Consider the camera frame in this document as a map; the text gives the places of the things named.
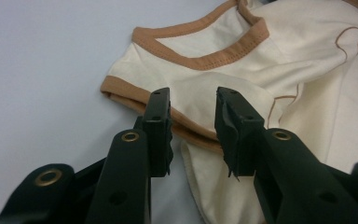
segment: brass grommet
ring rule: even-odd
[[[53,177],[47,178],[47,175],[53,174]],[[38,186],[38,187],[45,187],[45,186],[49,186],[54,184],[55,182],[57,182],[62,176],[62,171],[52,168],[49,170],[46,170],[45,172],[43,172],[42,174],[40,174],[36,180],[34,181],[34,183]]]
[[[139,134],[134,132],[124,133],[123,135],[121,135],[121,140],[123,140],[124,142],[133,142],[138,140],[138,138]]]
[[[282,140],[282,141],[287,141],[287,140],[292,139],[292,136],[289,133],[284,133],[281,131],[273,132],[272,136],[274,136],[275,138]]]

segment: cloth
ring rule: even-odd
[[[227,178],[213,129],[218,86],[240,92],[266,128],[296,133],[324,161],[343,75],[358,54],[358,9],[338,0],[229,0],[173,27],[135,28],[101,91],[140,113],[169,87],[172,129],[207,223],[260,223],[251,177]]]

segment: tan neckline binding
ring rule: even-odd
[[[238,6],[238,11],[251,24],[251,28],[237,42],[225,49],[199,58],[188,58],[157,41],[158,38],[196,33],[214,23],[223,13],[235,6]],[[132,41],[155,56],[171,63],[177,63],[195,70],[209,70],[236,62],[250,53],[268,37],[269,30],[267,29],[266,22],[263,18],[251,14],[246,8],[246,1],[240,0],[240,2],[237,2],[235,0],[228,0],[213,12],[197,21],[158,29],[137,27],[133,31]]]

